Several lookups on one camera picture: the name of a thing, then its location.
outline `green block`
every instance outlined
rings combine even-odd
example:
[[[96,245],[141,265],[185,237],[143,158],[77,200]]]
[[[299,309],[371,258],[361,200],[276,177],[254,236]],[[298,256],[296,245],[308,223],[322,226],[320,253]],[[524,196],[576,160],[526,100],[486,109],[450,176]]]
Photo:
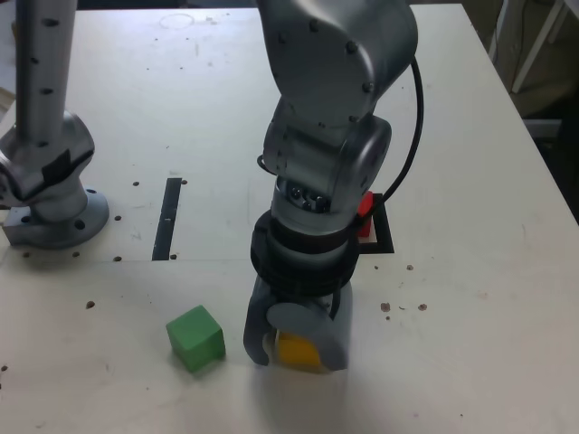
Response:
[[[191,373],[225,356],[223,330],[203,306],[166,325],[173,351]]]

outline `yellow block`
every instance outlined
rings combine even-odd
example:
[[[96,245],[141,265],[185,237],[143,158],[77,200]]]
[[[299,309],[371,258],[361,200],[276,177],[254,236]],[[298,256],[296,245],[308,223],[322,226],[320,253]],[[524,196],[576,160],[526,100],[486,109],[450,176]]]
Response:
[[[321,368],[316,347],[307,339],[280,332],[278,336],[278,357],[292,367]]]

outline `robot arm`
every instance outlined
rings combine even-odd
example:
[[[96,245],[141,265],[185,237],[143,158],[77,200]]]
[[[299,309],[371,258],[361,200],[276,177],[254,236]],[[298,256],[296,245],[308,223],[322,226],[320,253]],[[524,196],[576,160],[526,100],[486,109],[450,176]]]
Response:
[[[268,364],[264,337],[281,332],[279,345],[305,340],[323,367],[344,369],[359,255],[352,221],[392,134],[373,112],[411,62],[414,69],[416,22],[403,0],[258,0],[258,7],[281,98],[263,145],[277,179],[271,210],[253,232],[258,277],[243,341],[255,363]],[[419,116],[409,164],[421,125]]]
[[[94,143],[64,111],[76,0],[16,4],[16,124],[0,139],[0,203],[11,244],[59,249],[80,244],[109,217],[104,196],[79,176]]]
[[[264,163],[328,198],[332,212],[351,206],[350,198],[357,206],[390,140],[390,126],[372,116],[376,102],[416,51],[412,11],[403,0],[259,0],[258,6],[281,93]]]

